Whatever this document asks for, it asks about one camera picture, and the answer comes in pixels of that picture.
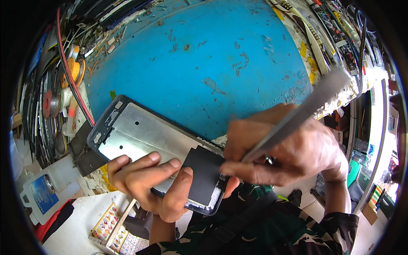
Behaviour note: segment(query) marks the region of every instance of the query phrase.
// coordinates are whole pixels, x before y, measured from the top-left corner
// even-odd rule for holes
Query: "wooden stick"
[[[90,73],[89,73],[88,77],[91,76],[91,74],[92,74],[93,70],[95,69],[95,66],[96,66],[97,63],[98,63],[98,60],[96,60],[95,63],[93,64],[92,70],[90,70]]]

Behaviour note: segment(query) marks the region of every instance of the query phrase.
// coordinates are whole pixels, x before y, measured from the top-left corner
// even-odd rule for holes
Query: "black strap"
[[[210,236],[201,241],[192,254],[211,254],[220,249],[224,244],[231,241],[238,233],[242,231],[253,219],[270,205],[273,201],[278,199],[278,196],[269,191],[261,196],[250,207],[248,207],[240,215],[234,215],[223,226],[217,227]]]

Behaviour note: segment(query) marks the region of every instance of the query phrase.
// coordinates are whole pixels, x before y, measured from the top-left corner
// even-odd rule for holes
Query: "black cable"
[[[359,82],[357,84],[360,84],[358,88],[358,94],[356,98],[359,98],[363,93],[363,56],[364,56],[364,50],[366,48],[366,36],[367,36],[367,19],[364,17],[364,26],[363,26],[363,31],[361,32],[361,44],[360,44],[360,61],[358,62],[358,71],[359,71]]]
[[[59,40],[57,40],[57,43],[58,43],[58,47],[57,47],[57,48],[58,48],[58,53],[59,53],[60,59],[61,59],[61,61],[62,61],[62,54],[61,54],[61,48],[60,48],[60,42],[59,42]],[[74,96],[75,100],[77,101],[79,108],[81,108],[82,113],[84,114],[86,120],[89,122],[89,125],[90,125],[91,127],[93,127],[91,120],[90,120],[89,117],[85,114],[84,107],[83,107],[83,106],[80,104],[80,102],[79,102],[78,95],[75,94],[75,90],[74,90],[74,88],[72,87],[72,84],[71,84],[70,80],[68,79],[68,74],[67,74],[67,70],[65,69],[65,66],[64,66],[63,64],[62,64],[61,66],[62,66],[62,70],[63,70],[63,72],[64,72],[64,74],[65,74],[66,81],[68,82],[68,86],[69,86],[69,88],[70,88],[71,91],[72,91],[72,95]]]

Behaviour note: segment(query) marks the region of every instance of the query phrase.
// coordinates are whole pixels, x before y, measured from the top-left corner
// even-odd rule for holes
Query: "paper sticker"
[[[112,37],[112,38],[108,41],[108,45],[111,45],[114,41],[115,41],[115,37]]]
[[[59,201],[55,193],[51,194],[49,192],[44,176],[45,175],[41,176],[29,185],[35,203],[43,215]]]

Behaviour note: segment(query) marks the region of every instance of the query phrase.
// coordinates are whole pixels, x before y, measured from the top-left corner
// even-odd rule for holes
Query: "solder wire spool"
[[[60,112],[61,95],[53,94],[49,89],[44,95],[44,100],[42,101],[42,115],[45,119],[50,116],[52,118],[57,117]]]
[[[78,59],[78,62],[75,61],[73,57],[67,59],[68,68],[72,74],[72,78],[75,80],[75,84],[78,86],[85,74],[85,60],[83,58]],[[61,77],[61,87],[66,89],[68,87],[67,78],[65,74]]]

